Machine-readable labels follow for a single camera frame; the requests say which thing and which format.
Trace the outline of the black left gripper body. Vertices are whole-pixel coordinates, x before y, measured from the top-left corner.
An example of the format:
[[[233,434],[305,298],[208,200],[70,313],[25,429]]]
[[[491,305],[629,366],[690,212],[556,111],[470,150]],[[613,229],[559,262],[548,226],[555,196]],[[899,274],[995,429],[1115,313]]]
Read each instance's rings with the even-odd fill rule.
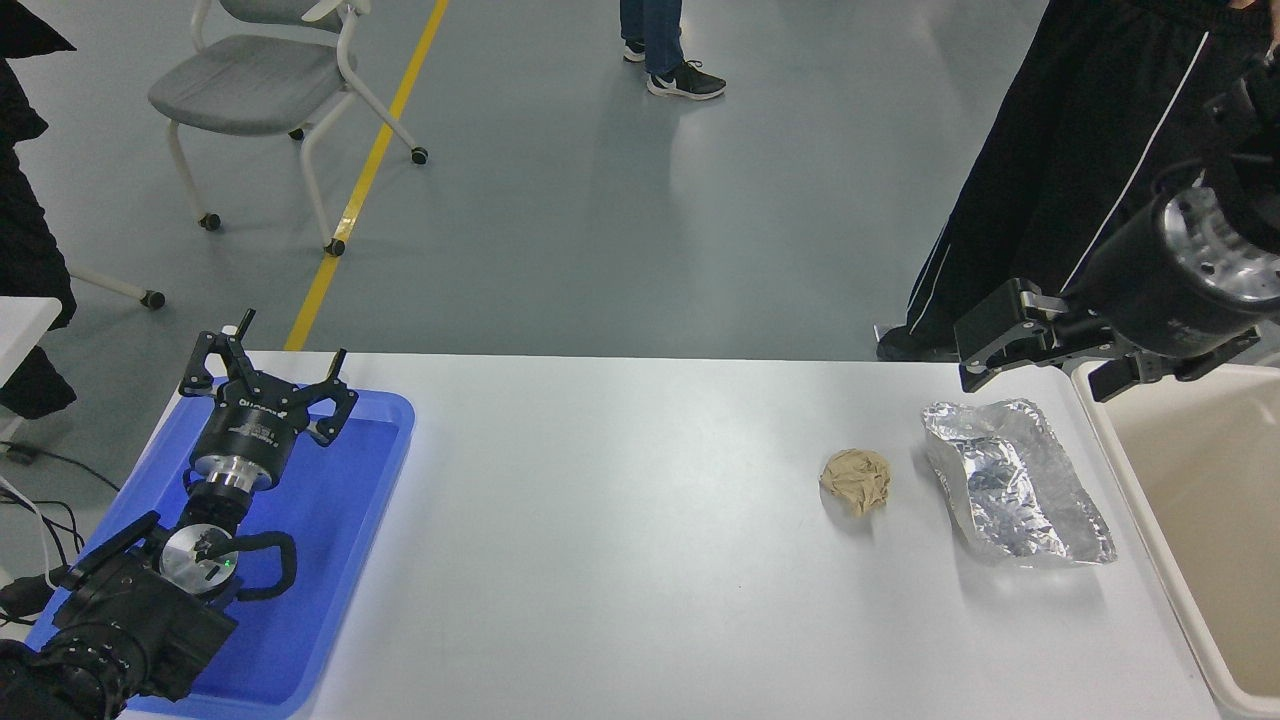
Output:
[[[209,477],[215,466],[239,459],[256,466],[255,480],[279,480],[298,434],[308,424],[294,411],[302,388],[285,384],[251,398],[243,389],[210,393],[212,413],[189,455],[189,466]]]

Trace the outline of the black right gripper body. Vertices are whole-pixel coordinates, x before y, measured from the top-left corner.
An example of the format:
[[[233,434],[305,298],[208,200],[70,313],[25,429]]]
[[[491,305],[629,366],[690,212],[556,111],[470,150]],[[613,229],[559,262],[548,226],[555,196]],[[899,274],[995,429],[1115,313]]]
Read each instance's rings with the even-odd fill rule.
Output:
[[[1260,324],[1261,251],[1216,196],[1164,195],[1092,252],[1068,297],[1138,348],[1193,357]]]

